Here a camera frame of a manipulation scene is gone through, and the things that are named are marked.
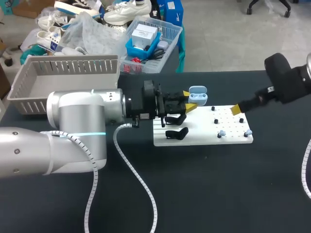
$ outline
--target office chair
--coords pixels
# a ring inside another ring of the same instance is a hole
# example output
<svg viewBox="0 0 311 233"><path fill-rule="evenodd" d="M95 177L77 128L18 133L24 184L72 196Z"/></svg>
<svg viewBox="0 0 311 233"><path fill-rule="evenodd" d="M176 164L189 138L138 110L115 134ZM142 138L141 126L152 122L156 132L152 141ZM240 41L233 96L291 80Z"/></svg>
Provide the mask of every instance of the office chair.
<svg viewBox="0 0 311 233"><path fill-rule="evenodd" d="M246 14L251 15L251 14L253 13L252 6L253 6L254 4L256 4L258 1L259 1L259 0L253 0L253 1L249 4ZM287 2L286 0L279 0L279 1L280 1L284 6L287 7L287 12L285 12L284 17L285 17L285 18L289 18L290 15L291 15L291 6L288 4L288 2Z"/></svg>

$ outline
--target gray plastic basket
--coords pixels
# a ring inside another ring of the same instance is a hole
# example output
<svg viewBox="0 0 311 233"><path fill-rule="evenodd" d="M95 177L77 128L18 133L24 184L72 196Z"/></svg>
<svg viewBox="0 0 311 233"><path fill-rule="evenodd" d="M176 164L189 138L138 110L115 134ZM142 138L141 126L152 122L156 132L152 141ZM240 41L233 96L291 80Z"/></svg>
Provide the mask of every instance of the gray plastic basket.
<svg viewBox="0 0 311 233"><path fill-rule="evenodd" d="M46 114L51 92L116 88L119 75L116 55L29 57L15 77L8 100L21 114Z"/></svg>

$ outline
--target black table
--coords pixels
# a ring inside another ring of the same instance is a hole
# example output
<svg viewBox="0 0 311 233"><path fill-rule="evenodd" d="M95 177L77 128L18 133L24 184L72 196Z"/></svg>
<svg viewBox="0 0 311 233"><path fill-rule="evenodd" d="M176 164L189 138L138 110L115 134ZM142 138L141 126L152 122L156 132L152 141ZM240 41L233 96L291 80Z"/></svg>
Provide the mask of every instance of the black table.
<svg viewBox="0 0 311 233"><path fill-rule="evenodd" d="M125 94L154 79L165 91L208 88L208 104L250 98L269 85L264 71L124 76ZM311 137L311 97L248 113L254 142L247 145L154 147L152 123L120 132L119 144L151 189L158 233L294 233L311 228L311 200L300 179ZM45 118L21 116L11 105L1 126L50 130ZM125 165L107 129L108 160L100 171L90 215L91 233L148 233L147 194ZM0 180L2 233L82 233L92 173Z"/></svg>

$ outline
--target white spiral cable wrap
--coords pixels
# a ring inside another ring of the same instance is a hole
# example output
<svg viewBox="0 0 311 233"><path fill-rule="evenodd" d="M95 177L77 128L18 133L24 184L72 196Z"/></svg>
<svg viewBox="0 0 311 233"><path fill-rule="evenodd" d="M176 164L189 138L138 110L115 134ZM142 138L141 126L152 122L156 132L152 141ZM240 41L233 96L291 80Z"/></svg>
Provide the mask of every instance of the white spiral cable wrap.
<svg viewBox="0 0 311 233"><path fill-rule="evenodd" d="M149 195L149 198L151 200L151 204L152 204L152 208L154 210L154 221L152 224L152 228L150 230L150 233L154 233L156 231L156 223L157 223L157 208L156 208L156 201L154 196L152 195L150 189L148 188L148 186L146 185L146 183L142 180L142 178L139 176L139 174L136 172L136 170L133 168L133 166L131 165L131 163L127 160L127 158L125 157L125 155L123 154L122 150L120 149L118 142L117 142L117 134L121 129L124 128L131 128L132 124L123 124L120 125L115 132L113 133L113 142L116 146L116 149L118 150L119 154L121 155L122 159L125 161L125 163L128 165L128 167L131 169L131 171L134 173L134 175L136 176L136 178L139 180L139 182L141 183L141 185L144 187L144 189L146 190L147 194Z"/></svg>
<svg viewBox="0 0 311 233"><path fill-rule="evenodd" d="M310 150L311 150L311 140L309 141L309 143L307 145L305 155L303 156L302 167L301 167L302 186L303 186L303 189L305 190L306 194L308 195L308 197L311 199L311 192L308 188L307 180L306 180L307 162L308 162Z"/></svg>
<svg viewBox="0 0 311 233"><path fill-rule="evenodd" d="M62 131L49 131L49 133L51 133L52 135L64 136L64 137L68 138L70 141L72 141L75 144L77 144L86 153L88 159L92 163L93 172L94 172L93 187L92 187L92 191L91 191L91 193L89 195L89 198L88 198L88 201L87 201L87 205L86 205L86 211L85 211L85 214L84 214L84 232L85 233L89 233L89 229L88 229L89 212L90 212L90 209L91 209L92 201L94 199L94 195L95 195L96 188L97 188L97 183L98 183L98 169L97 169L96 163L94 162L93 155L88 150L88 148L83 144L83 142L81 142L77 137L75 137L73 135L70 135L69 133L62 132Z"/></svg>

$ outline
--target silver robotic arm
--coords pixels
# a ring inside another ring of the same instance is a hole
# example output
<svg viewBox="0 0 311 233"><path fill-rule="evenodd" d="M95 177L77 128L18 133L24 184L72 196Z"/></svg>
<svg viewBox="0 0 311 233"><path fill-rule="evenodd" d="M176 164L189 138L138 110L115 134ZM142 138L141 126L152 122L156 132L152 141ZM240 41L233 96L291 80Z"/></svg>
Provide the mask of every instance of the silver robotic arm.
<svg viewBox="0 0 311 233"><path fill-rule="evenodd" d="M121 98L120 89L100 94L54 92L48 97L48 119L52 126L83 141L101 169L106 164L107 154L105 122L124 121ZM49 132L3 127L0 129L0 148L0 178L92 171L79 146Z"/></svg>
<svg viewBox="0 0 311 233"><path fill-rule="evenodd" d="M160 85L145 81L125 97L121 89L52 92L47 100L47 115L52 127L78 138L93 155L98 169L106 164L106 125L120 125L125 118L139 127L140 120L161 118L180 125L186 113L189 93L162 93ZM167 114L180 114L179 118ZM167 131L167 137L182 140L187 131ZM19 128L0 128L0 178L18 175L77 173L92 171L92 165L78 145L49 132Z"/></svg>

